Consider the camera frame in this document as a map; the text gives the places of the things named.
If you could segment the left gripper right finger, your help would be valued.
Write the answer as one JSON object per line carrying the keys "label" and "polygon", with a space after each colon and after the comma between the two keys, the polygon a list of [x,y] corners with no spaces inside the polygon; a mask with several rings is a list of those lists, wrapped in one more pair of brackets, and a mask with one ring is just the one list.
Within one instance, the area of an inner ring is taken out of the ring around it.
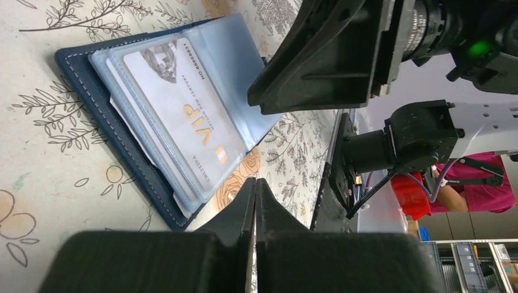
{"label": "left gripper right finger", "polygon": [[444,292],[416,238],[398,233],[314,232],[258,179],[258,292]]}

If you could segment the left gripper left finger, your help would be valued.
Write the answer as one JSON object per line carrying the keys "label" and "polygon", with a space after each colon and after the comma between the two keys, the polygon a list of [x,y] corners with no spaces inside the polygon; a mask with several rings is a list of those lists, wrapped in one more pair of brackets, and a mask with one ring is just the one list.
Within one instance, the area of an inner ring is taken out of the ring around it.
{"label": "left gripper left finger", "polygon": [[200,228],[83,231],[58,251],[40,292],[249,292],[255,178]]}

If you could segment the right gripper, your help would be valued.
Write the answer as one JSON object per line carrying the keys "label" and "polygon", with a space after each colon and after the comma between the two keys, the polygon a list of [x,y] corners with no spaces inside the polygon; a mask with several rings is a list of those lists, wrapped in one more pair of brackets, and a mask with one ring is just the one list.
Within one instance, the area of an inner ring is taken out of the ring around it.
{"label": "right gripper", "polygon": [[384,96],[401,63],[450,54],[446,78],[487,93],[517,94],[517,1],[383,1],[370,94]]}

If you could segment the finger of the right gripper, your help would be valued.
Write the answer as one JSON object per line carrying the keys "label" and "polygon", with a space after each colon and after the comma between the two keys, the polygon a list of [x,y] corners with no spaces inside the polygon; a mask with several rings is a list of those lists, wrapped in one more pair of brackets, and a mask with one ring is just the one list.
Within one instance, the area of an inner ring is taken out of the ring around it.
{"label": "finger of the right gripper", "polygon": [[278,50],[249,87],[261,113],[368,104],[385,1],[303,1]]}

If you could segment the blue leather card holder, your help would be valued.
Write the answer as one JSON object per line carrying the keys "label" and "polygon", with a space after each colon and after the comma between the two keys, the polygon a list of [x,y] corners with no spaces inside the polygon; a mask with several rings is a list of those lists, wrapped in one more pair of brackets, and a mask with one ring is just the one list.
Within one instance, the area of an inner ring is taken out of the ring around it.
{"label": "blue leather card holder", "polygon": [[280,120],[248,103],[264,62],[240,14],[63,48],[54,59],[173,230],[186,229]]}

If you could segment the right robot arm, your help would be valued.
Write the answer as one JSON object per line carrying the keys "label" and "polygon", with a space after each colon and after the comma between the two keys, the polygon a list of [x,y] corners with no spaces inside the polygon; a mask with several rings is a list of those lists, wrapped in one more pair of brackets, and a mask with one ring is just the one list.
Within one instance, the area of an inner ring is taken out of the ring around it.
{"label": "right robot arm", "polygon": [[[517,93],[516,1],[304,1],[274,57],[248,91],[263,114],[361,108],[388,94],[399,66],[451,54],[449,81]],[[395,168],[410,173],[462,157],[468,129],[460,105],[445,100],[402,106],[385,128],[354,136],[340,125],[333,172]]]}

